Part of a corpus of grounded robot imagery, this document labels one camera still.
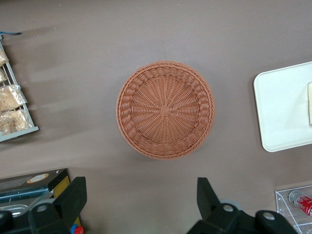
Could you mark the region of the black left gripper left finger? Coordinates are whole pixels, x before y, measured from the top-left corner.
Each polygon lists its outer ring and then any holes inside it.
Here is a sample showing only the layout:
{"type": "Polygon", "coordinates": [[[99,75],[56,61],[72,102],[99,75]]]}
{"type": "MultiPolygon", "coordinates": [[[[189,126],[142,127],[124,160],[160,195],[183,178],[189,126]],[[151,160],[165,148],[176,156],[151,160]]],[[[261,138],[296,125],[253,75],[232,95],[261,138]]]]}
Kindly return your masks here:
{"type": "Polygon", "coordinates": [[[86,202],[86,178],[76,177],[56,199],[40,203],[29,212],[31,233],[69,234],[86,202]]]}

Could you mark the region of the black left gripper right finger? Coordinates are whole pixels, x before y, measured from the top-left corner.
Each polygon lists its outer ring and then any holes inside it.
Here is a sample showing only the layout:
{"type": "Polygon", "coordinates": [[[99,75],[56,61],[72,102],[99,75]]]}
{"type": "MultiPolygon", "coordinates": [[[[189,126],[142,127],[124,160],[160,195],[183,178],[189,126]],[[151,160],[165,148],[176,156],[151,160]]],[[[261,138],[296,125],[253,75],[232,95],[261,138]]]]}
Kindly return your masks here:
{"type": "Polygon", "coordinates": [[[205,177],[197,179],[197,206],[201,219],[189,234],[245,234],[241,226],[241,211],[230,203],[221,203],[205,177]]]}

